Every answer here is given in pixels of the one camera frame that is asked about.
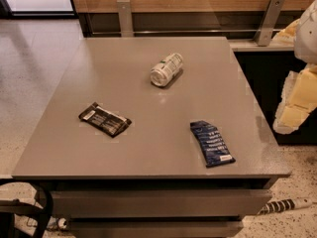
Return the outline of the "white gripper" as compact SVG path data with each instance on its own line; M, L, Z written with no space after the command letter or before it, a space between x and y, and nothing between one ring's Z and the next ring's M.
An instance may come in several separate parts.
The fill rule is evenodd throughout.
M292 44L295 56L306 63L317 63L317 0L286 28L274 35L276 44ZM290 71L281 92L273 130L290 134L299 129L317 108L317 65L308 64L300 72Z

